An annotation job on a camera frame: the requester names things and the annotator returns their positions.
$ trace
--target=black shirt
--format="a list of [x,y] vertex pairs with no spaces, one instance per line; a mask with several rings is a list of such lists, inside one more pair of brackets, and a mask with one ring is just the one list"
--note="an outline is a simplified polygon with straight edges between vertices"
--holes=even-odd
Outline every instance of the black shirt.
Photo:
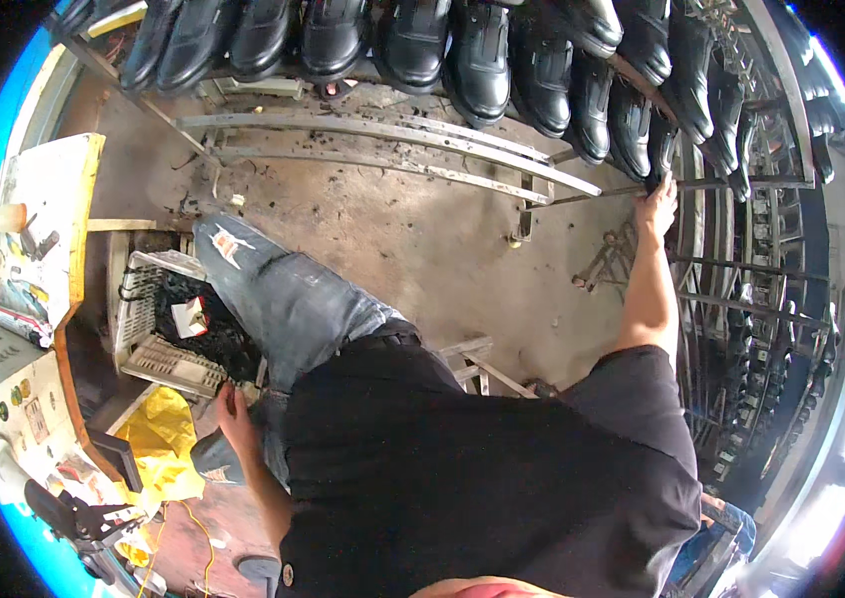
[[701,493],[667,353],[608,355],[541,400],[465,394],[421,347],[358,345],[289,401],[281,597],[405,598],[481,575],[658,594]]

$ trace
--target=concrete floor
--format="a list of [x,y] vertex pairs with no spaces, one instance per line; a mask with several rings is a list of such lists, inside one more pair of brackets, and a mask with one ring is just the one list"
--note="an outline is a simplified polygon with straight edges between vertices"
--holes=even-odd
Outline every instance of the concrete floor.
[[[174,116],[204,112],[203,102],[196,98],[161,103]],[[361,104],[396,104],[393,109],[411,110],[416,105],[430,118],[461,122],[451,108],[442,108],[442,103],[448,104],[438,99],[410,100],[388,87],[362,85],[339,110],[354,110]],[[232,194],[240,193],[246,198],[241,209],[246,219],[285,247],[307,252],[397,308],[418,326],[429,346],[439,348],[491,336],[495,344],[489,362],[515,380],[538,377],[565,388],[587,374],[617,334],[618,288],[602,285],[587,294],[574,288],[570,279],[592,260],[602,233],[626,218],[631,209],[626,198],[540,210],[532,241],[513,250],[506,237],[517,221],[514,198],[379,168],[310,161],[237,161],[220,175],[218,199],[214,200],[209,170],[199,160],[188,162],[189,148],[171,129],[84,74],[59,136],[92,130],[103,133],[106,144],[91,217],[166,222],[178,216],[181,205],[188,213],[226,209]],[[546,152],[566,147],[509,119],[488,132]],[[229,143],[320,144],[320,150],[366,150],[373,145],[384,153],[394,146],[340,135],[313,140],[306,133],[276,131],[232,137]],[[406,151],[405,147],[396,150]],[[427,157],[474,174],[495,168],[472,160],[461,164],[455,156],[446,157],[436,150],[411,153],[414,158]],[[607,165],[586,168],[574,160],[561,168],[604,189],[631,185]],[[513,172],[499,176],[508,176],[507,182],[518,185]],[[558,190],[559,197],[569,194],[568,189]],[[494,392],[507,390],[494,380],[491,384]],[[212,412],[207,413],[208,421],[197,422],[203,434],[214,428]],[[248,496],[230,496],[239,505],[234,507],[237,511],[252,507]],[[194,512],[201,517],[200,509]],[[192,535],[192,541],[202,543],[203,548],[191,551],[199,567],[190,568],[189,582],[202,577],[206,562],[202,554],[206,541],[198,536]],[[240,550],[244,553],[270,551],[265,539],[243,540]],[[188,575],[181,563],[185,561],[176,560],[176,565],[167,569],[168,565],[161,568],[158,561],[155,570],[165,575],[171,588],[179,588]],[[215,591],[240,596],[254,593],[232,568],[222,571],[214,567],[212,575]]]

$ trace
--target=plastic basket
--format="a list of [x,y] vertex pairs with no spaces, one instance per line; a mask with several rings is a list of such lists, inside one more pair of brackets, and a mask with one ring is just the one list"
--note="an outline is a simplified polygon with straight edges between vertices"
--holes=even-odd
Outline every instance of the plastic basket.
[[153,334],[153,293],[164,270],[172,270],[198,281],[206,281],[206,271],[195,257],[177,251],[145,254],[133,252],[124,272],[117,315],[117,355],[129,357],[119,364],[120,371],[163,386],[213,398],[226,371],[201,356],[180,349]]

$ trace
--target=forearm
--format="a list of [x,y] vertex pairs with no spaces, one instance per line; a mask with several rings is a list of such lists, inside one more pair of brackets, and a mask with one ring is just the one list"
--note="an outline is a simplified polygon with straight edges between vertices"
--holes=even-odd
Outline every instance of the forearm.
[[674,358],[678,346],[678,303],[665,247],[641,233],[625,293],[621,331],[615,350],[654,344]]
[[262,527],[266,537],[279,556],[280,542],[289,531],[292,498],[266,467],[258,448],[259,443],[255,444],[257,446],[237,451],[239,465],[242,466],[246,477],[246,485],[260,504]]

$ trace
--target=yellow cable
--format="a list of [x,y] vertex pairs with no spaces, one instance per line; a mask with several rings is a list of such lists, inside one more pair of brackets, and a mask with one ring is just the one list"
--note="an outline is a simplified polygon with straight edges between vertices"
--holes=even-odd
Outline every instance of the yellow cable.
[[147,565],[147,574],[143,576],[143,582],[140,584],[140,592],[136,593],[136,598],[143,595],[143,588],[147,586],[147,581],[150,580],[150,572],[153,571],[153,564],[156,563],[156,551],[160,549],[160,537],[163,536],[163,528],[167,526],[167,515],[169,509],[163,507],[163,522],[160,523],[160,531],[156,534],[156,545],[153,546],[153,556],[150,558],[150,564]]
[[186,507],[187,513],[189,513],[189,518],[193,520],[196,525],[199,525],[199,528],[203,530],[203,533],[206,534],[206,542],[210,544],[210,562],[206,564],[206,569],[203,570],[203,598],[210,597],[210,568],[213,567],[213,561],[216,559],[215,551],[213,551],[213,543],[210,542],[210,532],[206,531],[206,527],[203,526],[199,520],[193,516],[192,511],[189,509],[189,504],[183,502],[182,500],[177,500],[180,504]]

